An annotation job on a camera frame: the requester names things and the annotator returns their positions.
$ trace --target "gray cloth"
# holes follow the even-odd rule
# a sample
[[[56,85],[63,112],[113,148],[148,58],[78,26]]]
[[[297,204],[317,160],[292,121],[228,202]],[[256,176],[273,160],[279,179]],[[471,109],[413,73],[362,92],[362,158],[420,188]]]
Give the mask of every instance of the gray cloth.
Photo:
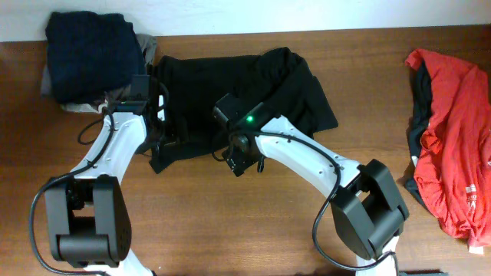
[[[155,52],[157,50],[157,39],[148,34],[137,34],[138,44],[141,47],[143,60],[145,65],[153,65]],[[107,102],[126,97],[130,93],[130,85],[120,87],[114,90],[107,91],[104,99],[96,100],[93,103],[65,103],[61,104],[61,109],[67,112],[75,113],[101,113],[102,107],[107,106]],[[48,66],[43,68],[43,76],[41,79],[41,96],[51,97],[51,76]]]
[[[137,34],[137,40],[143,54],[145,66],[153,65],[153,59],[157,50],[157,39],[148,34]]]

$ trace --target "red shirt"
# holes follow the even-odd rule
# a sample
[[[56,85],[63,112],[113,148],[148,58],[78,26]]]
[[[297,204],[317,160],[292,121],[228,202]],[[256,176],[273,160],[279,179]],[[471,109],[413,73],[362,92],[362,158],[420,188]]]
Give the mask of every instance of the red shirt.
[[[417,49],[431,77],[432,116],[414,179],[440,227],[469,246],[491,245],[491,108],[488,79],[475,64]]]

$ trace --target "cable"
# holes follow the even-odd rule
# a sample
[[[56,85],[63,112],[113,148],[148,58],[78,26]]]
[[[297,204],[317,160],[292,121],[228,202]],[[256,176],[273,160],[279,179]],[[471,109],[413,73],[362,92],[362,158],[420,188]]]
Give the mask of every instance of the cable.
[[[102,120],[103,120],[103,119],[104,119],[104,118],[100,118],[99,120],[95,120],[94,122],[89,123],[89,124],[88,124],[86,127],[84,127],[84,128],[83,128],[83,130],[82,130],[82,131],[81,131],[81,132],[78,134],[78,137],[77,137],[77,142],[78,142],[79,144],[81,144],[81,145],[84,145],[84,146],[86,146],[86,145],[90,145],[90,144],[92,144],[93,142],[95,142],[95,139],[94,139],[94,140],[91,140],[91,141],[88,141],[88,142],[84,142],[84,141],[82,141],[82,135],[84,135],[84,133],[85,133],[85,132],[86,132],[88,129],[90,129],[92,126],[94,126],[94,125],[96,125],[96,124],[98,124],[98,123],[102,122]]]
[[[46,261],[41,257],[41,254],[39,252],[38,246],[36,245],[36,239],[35,239],[35,234],[34,234],[34,218],[35,218],[35,210],[36,210],[36,205],[38,204],[39,199],[41,198],[42,194],[46,192],[48,189],[59,185],[62,181],[72,177],[76,176],[79,173],[82,173],[88,169],[90,169],[97,161],[103,156],[104,152],[106,151],[107,147],[109,146],[109,143],[111,139],[113,138],[114,134],[114,118],[113,114],[107,109],[104,108],[104,113],[106,113],[109,116],[110,119],[110,129],[109,129],[109,135],[107,136],[106,142],[101,148],[101,151],[95,156],[95,158],[92,161],[88,161],[87,165],[77,169],[73,172],[68,172],[65,173],[64,175],[61,175],[55,179],[50,180],[48,183],[44,184],[39,190],[36,196],[34,197],[34,200],[32,201],[31,204],[31,210],[29,211],[29,240],[31,242],[31,247],[32,251],[34,252],[36,258],[38,259],[39,263],[43,268],[46,270],[50,271],[51,273],[56,273],[56,274],[62,274],[62,275],[101,275],[105,276],[107,275],[106,272],[104,271],[62,271],[58,270],[56,268],[53,268],[49,264],[46,263]]]
[[[227,157],[225,158],[219,158],[216,154],[215,154],[215,142],[217,140],[217,137],[220,137],[224,134],[223,131],[220,131],[219,133],[217,133],[213,138],[212,138],[212,157],[214,160],[218,161],[218,162],[223,162],[223,161],[226,161],[228,159],[230,159],[232,157],[232,154],[233,154],[233,142],[232,142],[232,134],[229,135],[229,154],[227,155]]]
[[[332,157],[330,157],[322,149],[319,149],[317,146],[315,146],[315,145],[313,145],[313,144],[311,144],[311,143],[309,143],[307,141],[304,141],[302,139],[299,139],[299,138],[297,138],[295,136],[290,136],[290,135],[280,134],[280,133],[267,133],[267,132],[262,132],[262,131],[236,131],[236,132],[230,133],[230,135],[229,135],[229,141],[231,141],[231,138],[230,138],[231,136],[233,136],[233,135],[239,135],[239,134],[252,134],[252,135],[255,135],[255,136],[264,135],[264,136],[280,137],[280,138],[287,139],[289,143],[290,143],[290,141],[293,140],[295,142],[298,142],[298,143],[301,143],[303,145],[308,146],[309,148],[313,149],[315,152],[319,153],[320,155],[322,155],[323,157],[325,157],[327,160],[329,160],[329,162],[334,167],[334,172],[335,172],[335,174],[336,174],[337,177],[336,177],[336,182],[334,184],[334,187],[332,188],[332,190],[329,193],[328,197],[326,198],[324,204],[322,205],[321,209],[319,210],[319,213],[317,214],[317,217],[315,217],[314,225],[312,226],[312,240],[314,241],[315,248],[317,249],[317,251],[319,251],[319,253],[322,255],[322,257],[324,257],[326,260],[328,260],[329,262],[331,262],[334,266],[336,266],[338,268],[342,268],[344,270],[348,270],[348,271],[363,271],[363,270],[367,270],[367,269],[372,269],[372,268],[378,266],[387,257],[392,256],[394,258],[394,261],[395,261],[395,268],[396,268],[397,275],[399,275],[399,265],[397,263],[396,253],[393,252],[393,251],[389,251],[389,252],[383,254],[379,259],[377,259],[372,264],[368,264],[368,265],[360,266],[360,267],[355,267],[355,266],[350,266],[350,265],[346,265],[346,264],[341,264],[340,262],[338,262],[338,261],[334,260],[333,258],[329,257],[324,252],[324,250],[322,250],[321,246],[319,245],[318,240],[317,240],[317,229],[318,229],[319,223],[321,222],[322,216],[324,215],[326,209],[328,208],[329,203],[331,202],[331,200],[336,195],[336,192],[338,191],[339,186],[341,184],[341,167],[339,166],[338,163],[336,163],[336,161]]]

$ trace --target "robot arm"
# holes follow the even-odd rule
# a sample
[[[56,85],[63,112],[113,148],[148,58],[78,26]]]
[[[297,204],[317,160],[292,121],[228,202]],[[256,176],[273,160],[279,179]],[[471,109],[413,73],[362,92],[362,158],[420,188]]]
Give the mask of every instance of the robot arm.
[[[133,87],[141,86],[133,79],[132,90]],[[120,184],[135,151],[139,151],[142,143],[147,143],[149,136],[156,136],[155,129],[162,130],[158,120],[163,117],[157,116],[157,111],[163,102],[159,99],[156,105],[157,98],[150,93],[143,99],[117,105],[113,112],[114,125],[105,118],[99,137],[73,170],[94,159],[110,128],[114,127],[114,136],[102,158],[91,164],[90,169],[46,191],[50,247],[56,260],[88,271],[105,271],[111,276],[153,274],[130,250],[130,220]],[[237,99],[227,95],[213,111],[213,116],[230,134],[233,146],[223,155],[237,176],[255,163],[258,163],[258,171],[262,171],[265,157],[275,159],[332,198],[336,232],[357,254],[358,264],[373,263],[384,258],[387,250],[395,249],[409,213],[383,164],[372,160],[362,166],[339,156],[262,104],[240,108],[238,105],[241,103]],[[237,110],[250,111],[240,113]],[[326,155],[335,160],[335,164],[326,159]],[[334,197],[330,197],[332,192],[336,192]],[[361,192],[370,193],[363,202],[358,199]],[[74,210],[87,204],[94,206],[93,218],[74,216]],[[386,258],[377,267],[361,273],[395,275],[394,263]]]

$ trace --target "wooden table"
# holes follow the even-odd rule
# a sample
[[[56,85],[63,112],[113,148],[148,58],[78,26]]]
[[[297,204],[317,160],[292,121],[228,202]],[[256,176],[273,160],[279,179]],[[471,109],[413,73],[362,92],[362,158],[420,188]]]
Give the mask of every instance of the wooden table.
[[[410,70],[404,59],[426,48],[477,63],[491,72],[491,29],[483,26],[312,31],[281,34],[158,38],[158,60],[261,54],[288,46],[320,80],[339,128],[315,135],[327,148],[388,165],[410,210],[397,246],[402,271],[491,274],[491,251],[467,252],[444,234],[403,188],[411,169],[406,132],[412,114]],[[76,136],[96,115],[65,113],[39,97],[45,42],[0,44],[1,275],[50,275],[28,243],[28,209],[50,176],[74,167],[88,150]],[[90,133],[96,135],[98,130]],[[236,178],[211,156],[176,162],[155,175],[135,156],[122,185],[133,226],[132,248],[158,275],[319,275],[333,271],[316,252],[311,225],[324,201],[305,180],[267,160],[265,171]],[[35,229],[52,260],[44,201]],[[330,211],[319,229],[325,250],[354,264],[334,231]]]

